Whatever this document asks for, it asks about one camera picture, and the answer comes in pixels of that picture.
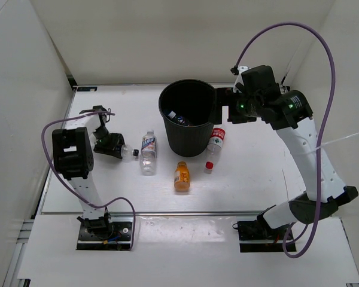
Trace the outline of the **small dark-label water bottle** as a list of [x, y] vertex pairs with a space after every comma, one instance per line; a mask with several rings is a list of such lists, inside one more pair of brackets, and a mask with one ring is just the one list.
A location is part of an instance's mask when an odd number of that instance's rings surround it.
[[130, 162], [138, 158], [139, 150], [132, 148], [130, 145], [124, 144], [121, 147], [121, 160], [123, 162]]

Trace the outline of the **red-label red-cap water bottle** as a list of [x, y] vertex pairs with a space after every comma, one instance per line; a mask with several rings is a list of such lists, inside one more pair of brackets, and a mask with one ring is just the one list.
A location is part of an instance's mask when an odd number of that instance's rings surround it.
[[211, 133], [206, 146], [205, 173], [212, 173], [220, 160], [221, 151], [226, 137], [226, 126], [224, 124], [216, 125]]

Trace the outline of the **blue-label clear water bottle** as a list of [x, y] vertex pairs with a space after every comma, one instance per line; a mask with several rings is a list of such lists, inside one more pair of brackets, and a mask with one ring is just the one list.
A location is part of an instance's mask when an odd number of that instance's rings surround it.
[[140, 168], [143, 175], [154, 175], [156, 171], [157, 138], [153, 130], [142, 137]]

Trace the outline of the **clear unlabeled plastic bottle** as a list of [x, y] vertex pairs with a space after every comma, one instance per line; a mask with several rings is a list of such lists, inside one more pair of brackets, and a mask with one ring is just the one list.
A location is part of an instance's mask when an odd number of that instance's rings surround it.
[[175, 124], [178, 124], [180, 126], [185, 127], [191, 127], [193, 126], [193, 123], [190, 122], [190, 120], [186, 119], [183, 116], [180, 116], [176, 114], [174, 111], [170, 111], [167, 115], [167, 117]]

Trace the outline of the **orange juice bottle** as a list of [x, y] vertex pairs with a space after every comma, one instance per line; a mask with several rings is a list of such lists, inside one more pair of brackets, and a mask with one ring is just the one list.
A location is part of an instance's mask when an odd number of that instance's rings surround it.
[[174, 188], [176, 192], [187, 192], [190, 188], [190, 172], [184, 161], [177, 164], [174, 173]]

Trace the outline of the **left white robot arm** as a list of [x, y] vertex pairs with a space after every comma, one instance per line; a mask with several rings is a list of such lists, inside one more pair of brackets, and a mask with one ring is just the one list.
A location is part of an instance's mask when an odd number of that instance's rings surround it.
[[53, 164], [78, 197], [83, 209], [83, 215], [78, 220], [88, 233], [106, 240], [111, 237], [114, 228], [92, 177], [93, 153], [121, 160], [125, 141], [122, 134], [108, 131], [109, 109], [101, 105], [93, 106], [81, 111], [80, 115], [81, 118], [64, 129], [52, 132]]

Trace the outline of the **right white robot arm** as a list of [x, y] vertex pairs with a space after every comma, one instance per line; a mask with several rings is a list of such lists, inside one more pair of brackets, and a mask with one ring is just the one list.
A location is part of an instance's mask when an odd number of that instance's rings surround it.
[[317, 207], [319, 219], [325, 219], [358, 197], [357, 189], [340, 179], [326, 152], [317, 148], [313, 112], [303, 93], [282, 93], [267, 65], [234, 67], [232, 73], [237, 77], [234, 86], [215, 93], [210, 122], [220, 124], [222, 107], [228, 106], [227, 120], [233, 124], [257, 119], [270, 124], [288, 148], [306, 187], [294, 199], [261, 212], [250, 224], [250, 234], [270, 239], [294, 222], [313, 223]]

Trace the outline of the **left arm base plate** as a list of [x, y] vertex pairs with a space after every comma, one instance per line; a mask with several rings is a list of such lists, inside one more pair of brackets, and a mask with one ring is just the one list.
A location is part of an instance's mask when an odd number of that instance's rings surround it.
[[134, 244], [135, 220], [106, 213], [99, 219], [78, 216], [80, 229], [76, 250], [131, 251]]

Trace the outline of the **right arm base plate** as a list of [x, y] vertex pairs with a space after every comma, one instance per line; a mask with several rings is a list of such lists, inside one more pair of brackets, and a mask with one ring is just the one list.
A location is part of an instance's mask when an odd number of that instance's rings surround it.
[[269, 233], [255, 221], [238, 221], [232, 225], [238, 232], [240, 253], [282, 252], [282, 241], [288, 226]]

